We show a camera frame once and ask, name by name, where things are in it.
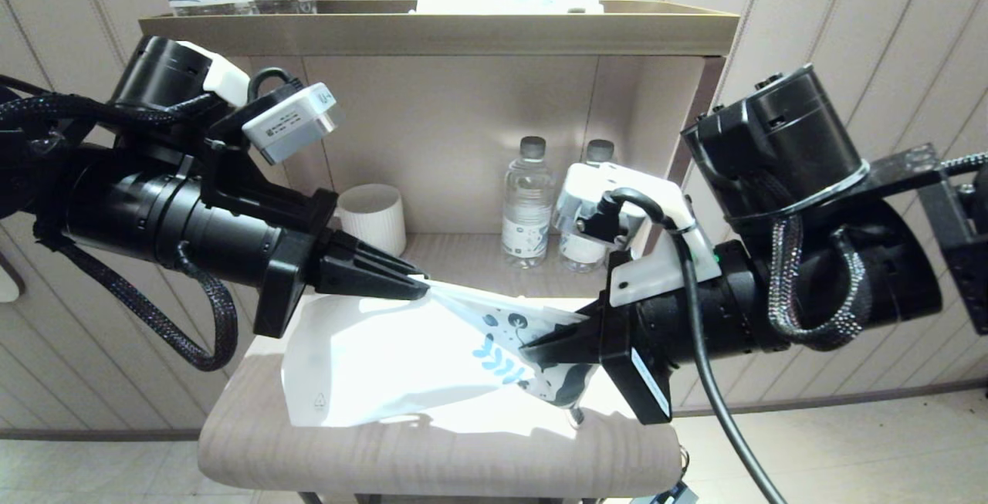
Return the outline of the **clear plastic water bottle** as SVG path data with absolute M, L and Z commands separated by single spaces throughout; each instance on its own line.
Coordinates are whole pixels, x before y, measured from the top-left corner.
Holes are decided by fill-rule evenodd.
M 614 156 L 614 143 L 604 139 L 594 139 L 588 143 L 583 163 L 599 167 L 610 162 Z M 589 273 L 603 264 L 607 247 L 570 233 L 559 236 L 559 261 L 566 269 L 575 273 Z
M 546 258 L 555 188 L 557 181 L 546 165 L 546 141 L 523 137 L 504 177 L 501 243 L 512 267 L 536 268 Z

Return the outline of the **white blue-printed plastic bag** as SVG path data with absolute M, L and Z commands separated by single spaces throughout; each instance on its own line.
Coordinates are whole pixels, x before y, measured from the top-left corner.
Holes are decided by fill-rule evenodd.
M 519 389 L 578 405 L 593 364 L 524 357 L 581 314 L 431 280 L 423 299 L 321 296 L 301 308 L 283 354 L 290 423 L 345 428 Z

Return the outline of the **white blue packet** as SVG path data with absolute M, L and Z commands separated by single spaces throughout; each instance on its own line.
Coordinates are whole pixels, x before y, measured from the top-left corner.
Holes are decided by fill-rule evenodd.
M 422 15 L 567 15 L 604 14 L 601 0 L 417 0 Z

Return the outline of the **blue floor device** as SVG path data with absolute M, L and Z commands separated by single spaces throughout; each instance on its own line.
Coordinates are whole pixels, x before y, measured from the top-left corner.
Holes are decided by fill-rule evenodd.
M 656 495 L 635 497 L 628 504 L 698 504 L 699 495 L 685 482 L 677 482 L 671 489 Z

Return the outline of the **white ribbed mug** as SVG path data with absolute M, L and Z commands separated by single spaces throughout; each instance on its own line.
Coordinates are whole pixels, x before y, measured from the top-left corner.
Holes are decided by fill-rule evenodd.
M 363 184 L 339 195 L 335 215 L 342 230 L 391 255 L 407 246 L 400 191 L 387 184 Z

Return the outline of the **beige wooden shelf unit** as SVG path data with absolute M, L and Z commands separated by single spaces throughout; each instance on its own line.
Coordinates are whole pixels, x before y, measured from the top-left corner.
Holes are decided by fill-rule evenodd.
M 674 2 L 613 0 L 603 14 L 418 15 L 410 1 L 321 1 L 316 15 L 149 16 L 144 34 L 188 40 L 256 65 L 286 62 L 308 79 L 345 75 L 343 105 L 355 134 L 319 155 L 324 172 L 289 167 L 305 188 L 356 180 L 343 159 L 361 161 L 399 141 L 463 142 L 476 176 L 447 188 L 422 151 L 386 150 L 371 177 L 392 174 L 411 199 L 411 255 L 442 279 L 575 303 L 588 287 L 565 287 L 560 273 L 537 272 L 522 285 L 492 258 L 492 134 L 499 121 L 532 127 L 523 111 L 547 110 L 573 147 L 591 127 L 628 127 L 646 90 L 665 96 L 658 127 L 712 102 L 740 18 Z M 314 492 L 331 503 L 371 495 L 405 502 L 445 499 L 639 497 L 667 489 L 680 472 L 680 443 L 670 426 L 645 427 L 615 402 L 604 374 L 590 378 L 586 420 L 519 389 L 438 407 L 402 421 L 353 428 L 289 423 L 281 385 L 286 341 L 251 343 L 198 440 L 198 465 L 213 482 L 272 492 Z

